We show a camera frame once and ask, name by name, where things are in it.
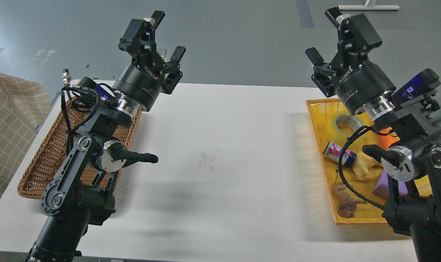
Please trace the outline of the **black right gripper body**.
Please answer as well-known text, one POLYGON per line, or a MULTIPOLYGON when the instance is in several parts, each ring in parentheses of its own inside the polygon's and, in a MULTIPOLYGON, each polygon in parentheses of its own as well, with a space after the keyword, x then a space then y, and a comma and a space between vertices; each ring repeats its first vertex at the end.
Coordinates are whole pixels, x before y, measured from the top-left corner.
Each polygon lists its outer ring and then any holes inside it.
POLYGON ((335 96, 352 115, 361 114, 364 105, 395 89, 383 70, 369 60, 368 53, 336 53, 329 62, 337 72, 336 77, 332 78, 335 96))

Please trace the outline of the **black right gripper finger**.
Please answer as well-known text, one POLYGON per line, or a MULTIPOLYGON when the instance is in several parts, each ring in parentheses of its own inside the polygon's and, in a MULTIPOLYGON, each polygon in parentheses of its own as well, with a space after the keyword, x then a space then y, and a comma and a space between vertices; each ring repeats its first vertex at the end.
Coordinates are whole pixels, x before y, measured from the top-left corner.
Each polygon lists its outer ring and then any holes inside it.
POLYGON ((368 53, 382 45, 382 39, 365 14, 343 14, 338 7, 325 11, 326 17, 338 30, 339 55, 347 52, 368 53))
POLYGON ((337 72, 333 70, 332 65, 324 62, 315 47, 306 49, 305 54, 313 65, 311 80, 327 98, 334 96, 336 88, 332 83, 332 78, 336 77, 337 72))

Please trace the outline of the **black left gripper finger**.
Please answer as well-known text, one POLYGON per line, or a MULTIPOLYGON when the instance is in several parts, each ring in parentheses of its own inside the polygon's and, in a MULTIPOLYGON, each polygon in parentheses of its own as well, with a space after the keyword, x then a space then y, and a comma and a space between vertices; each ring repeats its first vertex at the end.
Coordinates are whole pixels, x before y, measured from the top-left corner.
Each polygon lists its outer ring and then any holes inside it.
POLYGON ((164 79, 164 94, 172 94, 176 85, 181 80, 183 73, 180 70, 180 61, 186 50, 186 47, 177 46, 170 57, 169 62, 166 62, 164 67, 164 75, 167 74, 167 76, 164 79))
POLYGON ((151 17, 132 19, 119 42, 122 51, 156 51, 155 31, 164 19, 165 12, 154 11, 151 17))

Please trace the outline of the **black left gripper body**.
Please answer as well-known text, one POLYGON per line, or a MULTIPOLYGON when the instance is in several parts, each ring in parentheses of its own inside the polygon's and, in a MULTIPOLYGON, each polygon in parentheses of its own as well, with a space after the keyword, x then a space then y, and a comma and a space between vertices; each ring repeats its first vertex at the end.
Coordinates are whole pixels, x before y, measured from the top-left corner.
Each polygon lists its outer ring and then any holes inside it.
POLYGON ((122 112, 151 110, 160 93, 164 93, 166 62, 156 51, 126 51, 132 57, 112 87, 117 109, 122 112))

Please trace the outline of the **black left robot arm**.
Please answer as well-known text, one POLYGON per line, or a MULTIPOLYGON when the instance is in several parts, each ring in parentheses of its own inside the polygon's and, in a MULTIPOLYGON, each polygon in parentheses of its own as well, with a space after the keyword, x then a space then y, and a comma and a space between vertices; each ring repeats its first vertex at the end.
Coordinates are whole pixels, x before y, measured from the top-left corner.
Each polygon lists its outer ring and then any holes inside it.
POLYGON ((172 94, 183 76, 180 61, 185 47, 178 46, 169 61, 157 52, 155 32, 164 16, 155 11, 149 18, 130 21, 118 47, 132 61, 108 94, 99 93, 99 84, 88 77, 70 84, 64 70, 62 98, 77 94, 72 102, 84 103, 90 112, 71 127, 62 101, 67 156, 41 196, 41 211, 48 218, 26 262, 71 262, 81 256, 77 246, 88 226, 103 225, 115 212, 119 170, 137 162, 158 162, 154 154, 129 151, 114 132, 119 126, 131 128, 137 112, 149 111, 159 94, 172 94))

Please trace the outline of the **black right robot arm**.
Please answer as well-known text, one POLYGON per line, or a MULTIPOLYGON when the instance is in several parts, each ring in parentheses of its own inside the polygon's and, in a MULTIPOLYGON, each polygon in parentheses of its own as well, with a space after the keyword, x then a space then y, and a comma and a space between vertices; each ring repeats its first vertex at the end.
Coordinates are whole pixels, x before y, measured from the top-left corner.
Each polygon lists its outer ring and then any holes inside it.
POLYGON ((338 96, 350 114, 366 113, 373 121, 343 149, 367 131, 392 128, 399 141, 388 149, 362 148, 388 172, 389 198, 383 206, 372 204, 395 233, 412 238, 419 262, 441 262, 441 105, 434 99, 439 76, 427 68, 397 90, 368 58, 382 40, 367 17, 344 15, 338 7, 325 15, 338 30, 338 50, 330 63, 315 48, 306 50, 312 81, 326 97, 338 96))

